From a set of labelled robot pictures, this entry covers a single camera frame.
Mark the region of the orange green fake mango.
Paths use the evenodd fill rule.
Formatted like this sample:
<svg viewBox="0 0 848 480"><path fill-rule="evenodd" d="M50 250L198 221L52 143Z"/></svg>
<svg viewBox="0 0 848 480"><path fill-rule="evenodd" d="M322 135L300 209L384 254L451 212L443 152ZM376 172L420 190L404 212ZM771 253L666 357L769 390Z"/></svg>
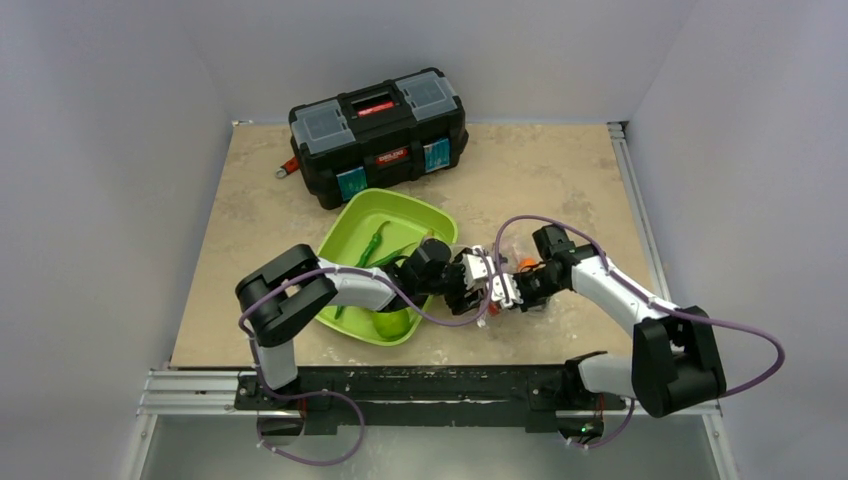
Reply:
<svg viewBox="0 0 848 480"><path fill-rule="evenodd" d="M540 262L533 258L524 258L519 261L517 265L518 272L531 271L537 268L540 265Z"/></svg>

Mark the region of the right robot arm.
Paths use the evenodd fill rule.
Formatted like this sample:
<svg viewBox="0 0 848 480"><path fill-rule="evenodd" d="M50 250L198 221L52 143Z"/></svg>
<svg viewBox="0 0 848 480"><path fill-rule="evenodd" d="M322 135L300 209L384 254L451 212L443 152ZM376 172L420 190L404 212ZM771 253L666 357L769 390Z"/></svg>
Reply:
<svg viewBox="0 0 848 480"><path fill-rule="evenodd" d="M570 291L600 308L632 340L629 356L596 351L566 361L561 392L576 407L599 394L637 401L662 418L727 391L712 326L697 306L679 307L632 281L596 245L576 245L558 225L533 234L540 264L515 273L500 266L492 280L504 288L503 306L523 311Z"/></svg>

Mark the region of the green fake apple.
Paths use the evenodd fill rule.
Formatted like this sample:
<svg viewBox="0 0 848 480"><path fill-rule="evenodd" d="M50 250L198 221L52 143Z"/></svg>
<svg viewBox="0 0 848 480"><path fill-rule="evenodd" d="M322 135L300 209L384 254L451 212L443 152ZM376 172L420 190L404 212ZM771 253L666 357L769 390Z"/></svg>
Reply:
<svg viewBox="0 0 848 480"><path fill-rule="evenodd" d="M405 336L412 327L407 310L376 313L372 318L373 328L381 340L394 341Z"/></svg>

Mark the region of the clear zip top bag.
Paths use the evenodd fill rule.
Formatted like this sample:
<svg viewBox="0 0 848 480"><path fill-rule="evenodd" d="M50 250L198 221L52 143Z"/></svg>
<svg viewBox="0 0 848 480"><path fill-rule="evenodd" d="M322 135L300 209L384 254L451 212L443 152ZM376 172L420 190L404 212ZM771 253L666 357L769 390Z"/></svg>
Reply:
<svg viewBox="0 0 848 480"><path fill-rule="evenodd" d="M532 270L536 264L541 262L531 240L506 239L501 244L501 255L502 266L507 273ZM527 311L522 311L519 307L504 309L493 303L488 307L487 313L476 321L476 326L480 329L489 329L500 324L501 319L542 319L545 317L549 305L550 301L544 300L540 306L533 306Z"/></svg>

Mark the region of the green plastic tray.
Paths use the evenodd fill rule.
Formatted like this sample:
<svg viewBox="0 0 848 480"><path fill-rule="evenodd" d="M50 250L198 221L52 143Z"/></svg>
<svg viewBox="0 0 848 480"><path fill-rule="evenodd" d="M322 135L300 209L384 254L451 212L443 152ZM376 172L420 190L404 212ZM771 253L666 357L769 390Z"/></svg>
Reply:
<svg viewBox="0 0 848 480"><path fill-rule="evenodd" d="M390 190L368 189L355 195L342 209L318 247L317 255L336 264L355 266L372 234L387 220L390 224L383 231L382 245L370 260L382 258L410 243L417 246L427 234L447 244L455 243L459 237L457 222L445 211ZM354 339L390 347L407 341L421 323L419 313L410 308L403 310L408 311L412 327L405 336L394 341L378 337L372 324L376 312L362 308L346 307L337 315L335 306L326 307L315 320Z"/></svg>

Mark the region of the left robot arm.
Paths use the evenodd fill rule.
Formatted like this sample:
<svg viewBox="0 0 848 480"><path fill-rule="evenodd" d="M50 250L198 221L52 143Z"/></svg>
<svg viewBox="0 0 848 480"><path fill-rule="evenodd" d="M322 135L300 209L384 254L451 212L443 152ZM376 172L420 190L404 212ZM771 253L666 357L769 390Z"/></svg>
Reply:
<svg viewBox="0 0 848 480"><path fill-rule="evenodd" d="M305 244L291 247L235 287L239 326L263 377L260 397L275 409L295 402L298 368L293 340L324 308L421 311L429 298L440 296L460 315L489 301L500 271L499 260L483 248L453 253L436 239L423 241L403 260L373 267L331 262Z"/></svg>

